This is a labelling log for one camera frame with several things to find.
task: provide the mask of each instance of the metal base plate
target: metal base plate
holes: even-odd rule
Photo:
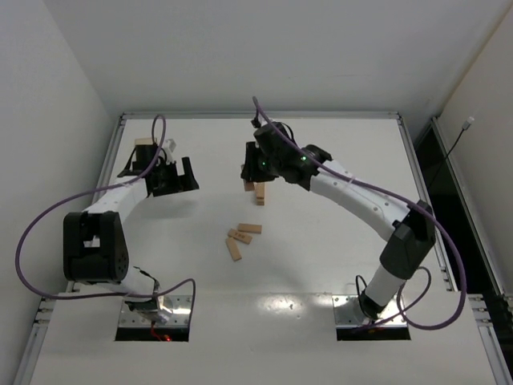
[[[187,295],[168,295],[168,300],[171,300],[171,308],[173,315],[165,324],[156,324],[155,329],[188,329],[189,315],[191,313],[191,300],[192,298]],[[123,302],[119,314],[118,328],[123,329],[149,329],[151,323],[146,318],[141,317],[135,311],[130,311],[128,305]]]
[[[357,300],[357,295],[334,295],[333,296],[333,312],[335,313],[335,327],[337,329],[353,329],[361,326],[354,317],[354,312],[347,306],[352,300]],[[398,314],[399,310],[396,298],[392,298],[389,304],[381,313],[379,319],[388,318],[394,314]],[[380,328],[398,328],[407,327],[405,320],[398,315],[392,320],[380,325]]]

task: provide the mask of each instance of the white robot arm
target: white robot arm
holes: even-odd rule
[[[284,124],[275,125],[289,136]],[[337,179],[318,168],[284,142],[269,124],[256,128],[253,134],[256,141],[246,143],[246,159],[240,175],[244,180],[266,182],[281,176],[287,182],[299,184],[307,191],[326,197],[347,209],[387,242],[380,256],[380,266],[353,306],[353,317],[357,322],[378,319],[401,285],[413,276],[432,248],[434,226],[402,202],[350,181]],[[302,149],[319,163],[352,178],[328,152],[312,144]],[[418,204],[431,211],[426,202],[419,201]]]
[[[172,158],[175,146],[173,140],[166,140],[159,163],[143,179],[128,184],[150,164],[157,150],[153,139],[137,140],[125,169],[115,180],[116,184],[125,185],[108,191],[81,213],[67,214],[63,222],[66,278],[124,293],[133,310],[154,322],[160,322],[166,316],[165,298],[150,298],[158,291],[159,283],[132,265],[123,222],[137,204],[150,195],[159,197],[199,188],[189,158],[182,158],[184,174],[178,175]],[[148,298],[131,297],[130,294]]]

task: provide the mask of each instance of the cable connector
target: cable connector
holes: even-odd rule
[[[475,120],[474,117],[469,116],[467,118],[467,120],[465,120],[465,123],[463,123],[462,130],[463,131],[468,130],[471,127],[471,125],[474,123],[474,120]]]

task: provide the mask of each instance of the white wall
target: white wall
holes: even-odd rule
[[[453,152],[467,194],[487,237],[491,253],[513,290],[513,10],[510,10],[476,59],[440,117],[446,147],[463,121],[475,117]]]
[[[38,305],[14,272],[18,238],[48,205],[95,186],[112,127],[42,0],[0,2],[0,384],[14,379]],[[65,287],[63,215],[87,202],[30,235],[22,265],[37,287]]]
[[[416,134],[511,0],[45,0],[103,101],[399,110]]]

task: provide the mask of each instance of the wooden block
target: wooden block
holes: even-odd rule
[[[248,182],[247,180],[242,180],[244,182],[244,191],[255,191],[255,184],[253,182]]]
[[[139,138],[139,139],[135,140],[135,145],[136,146],[148,146],[148,145],[151,145],[151,144],[153,144],[153,139],[152,138]]]
[[[235,242],[235,239],[231,237],[226,238],[226,246],[228,247],[228,251],[230,252],[230,255],[232,256],[232,260],[234,262],[242,259],[239,247],[237,246],[237,242]]]
[[[230,231],[228,231],[228,236],[235,238],[238,241],[244,242],[246,245],[249,245],[251,243],[251,240],[253,239],[251,235],[241,233],[240,231],[237,231],[235,229],[230,229]]]
[[[262,226],[261,225],[251,225],[249,223],[240,223],[237,226],[237,230],[242,231],[243,233],[262,234]]]
[[[265,204],[265,183],[255,183],[256,204],[263,206]]]

